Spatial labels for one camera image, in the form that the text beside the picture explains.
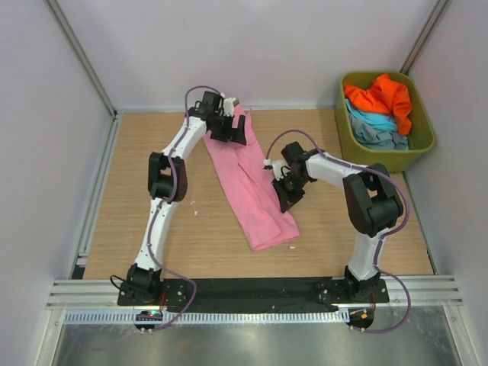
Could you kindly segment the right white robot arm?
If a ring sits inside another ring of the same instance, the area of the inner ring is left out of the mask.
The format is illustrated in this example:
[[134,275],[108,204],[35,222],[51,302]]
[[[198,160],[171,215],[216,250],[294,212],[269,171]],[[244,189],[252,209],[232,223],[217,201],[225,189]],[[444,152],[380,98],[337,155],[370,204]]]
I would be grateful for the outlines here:
[[307,183],[325,181],[343,190],[348,218],[356,230],[344,278],[337,285],[325,286],[322,299],[330,301],[338,294],[340,300],[370,300],[380,283],[378,265],[385,235],[403,215],[403,204],[387,168],[380,163],[356,165],[318,149],[306,151],[298,142],[287,144],[281,155],[279,160],[264,160],[264,168],[274,174],[271,184],[281,212],[303,198]]

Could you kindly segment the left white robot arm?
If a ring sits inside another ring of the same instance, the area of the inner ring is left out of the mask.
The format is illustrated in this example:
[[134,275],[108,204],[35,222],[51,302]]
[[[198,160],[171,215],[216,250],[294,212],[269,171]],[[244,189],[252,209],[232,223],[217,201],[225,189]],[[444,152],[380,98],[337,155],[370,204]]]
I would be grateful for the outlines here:
[[139,253],[120,283],[119,305],[156,305],[162,299],[162,254],[172,217],[188,190],[186,159],[205,136],[222,143],[247,144],[246,118],[236,116],[238,104],[237,98],[206,87],[194,106],[185,102],[184,122],[167,147],[150,154],[149,219]]

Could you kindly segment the pink t shirt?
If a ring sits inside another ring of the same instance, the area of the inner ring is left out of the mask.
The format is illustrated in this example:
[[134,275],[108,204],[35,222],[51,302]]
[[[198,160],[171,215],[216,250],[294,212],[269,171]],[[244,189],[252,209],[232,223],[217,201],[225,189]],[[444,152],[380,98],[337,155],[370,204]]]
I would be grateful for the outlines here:
[[267,249],[297,239],[298,225],[282,213],[271,184],[274,175],[264,169],[265,157],[252,129],[252,115],[235,108],[233,123],[243,116],[247,144],[224,143],[204,137],[207,151],[230,207],[253,250]]

